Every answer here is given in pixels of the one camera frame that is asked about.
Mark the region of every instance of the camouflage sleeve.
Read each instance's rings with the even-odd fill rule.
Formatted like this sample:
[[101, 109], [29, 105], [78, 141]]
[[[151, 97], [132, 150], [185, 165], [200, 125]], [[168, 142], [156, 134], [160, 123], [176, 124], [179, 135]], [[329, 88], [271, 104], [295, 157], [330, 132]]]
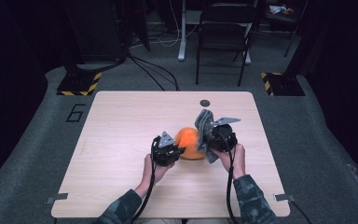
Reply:
[[250, 175], [234, 180], [242, 223], [280, 223]]
[[112, 202], [93, 224], [131, 223], [132, 217], [142, 203], [142, 199], [130, 189]]

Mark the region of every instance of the orange ball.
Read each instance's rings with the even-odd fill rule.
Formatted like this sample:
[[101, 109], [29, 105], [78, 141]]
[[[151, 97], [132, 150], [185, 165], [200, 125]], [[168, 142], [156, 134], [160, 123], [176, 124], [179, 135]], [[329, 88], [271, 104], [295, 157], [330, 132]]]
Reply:
[[197, 151], [199, 144], [197, 141], [200, 138], [200, 133], [195, 128], [183, 128], [175, 136], [175, 144], [178, 147], [185, 147], [185, 152], [181, 155], [182, 158], [188, 160], [200, 160], [205, 158], [204, 151]]

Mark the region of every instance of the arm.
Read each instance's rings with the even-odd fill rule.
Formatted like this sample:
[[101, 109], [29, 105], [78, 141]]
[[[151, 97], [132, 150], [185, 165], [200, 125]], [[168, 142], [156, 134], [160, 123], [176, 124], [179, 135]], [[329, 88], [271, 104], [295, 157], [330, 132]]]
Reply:
[[[213, 151], [222, 161], [228, 171], [230, 168], [229, 155], [226, 152]], [[231, 153], [234, 155], [233, 183], [241, 210], [242, 223], [279, 223], [269, 203], [264, 198], [263, 191], [245, 171], [245, 149], [236, 145]]]
[[[165, 173], [174, 166], [174, 163], [168, 166], [156, 166], [155, 184], [161, 180]], [[130, 189], [123, 196], [112, 202], [103, 214], [93, 222], [94, 224], [118, 224], [131, 223], [135, 212], [141, 206], [142, 199], [145, 197], [152, 175], [152, 161], [150, 155], [145, 157], [144, 172], [142, 181], [136, 189]]]

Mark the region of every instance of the black stand base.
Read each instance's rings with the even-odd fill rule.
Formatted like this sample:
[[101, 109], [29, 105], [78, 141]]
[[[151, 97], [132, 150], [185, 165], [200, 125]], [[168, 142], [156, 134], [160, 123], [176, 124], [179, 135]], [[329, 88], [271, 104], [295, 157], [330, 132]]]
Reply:
[[296, 78], [285, 78], [281, 73], [262, 73], [268, 95], [305, 96]]
[[101, 73], [85, 73], [66, 76], [57, 88], [57, 95], [91, 95], [97, 87]]

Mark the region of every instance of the light wood surface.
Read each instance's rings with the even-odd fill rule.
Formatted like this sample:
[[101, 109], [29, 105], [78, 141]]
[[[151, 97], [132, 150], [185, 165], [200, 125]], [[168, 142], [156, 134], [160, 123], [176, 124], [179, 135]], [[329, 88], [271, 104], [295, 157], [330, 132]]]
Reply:
[[[284, 190], [255, 100], [244, 91], [100, 91], [86, 119], [74, 155], [56, 201], [54, 217], [98, 217], [107, 206], [140, 183], [144, 158], [153, 139], [163, 131], [174, 137], [211, 105], [214, 120], [238, 118], [231, 123], [238, 141], [246, 149], [246, 172], [264, 191], [278, 217], [288, 216], [287, 202], [276, 202], [273, 194]], [[221, 161], [179, 160], [153, 188], [141, 217], [228, 217], [227, 171]], [[231, 206], [240, 216], [235, 189]]]

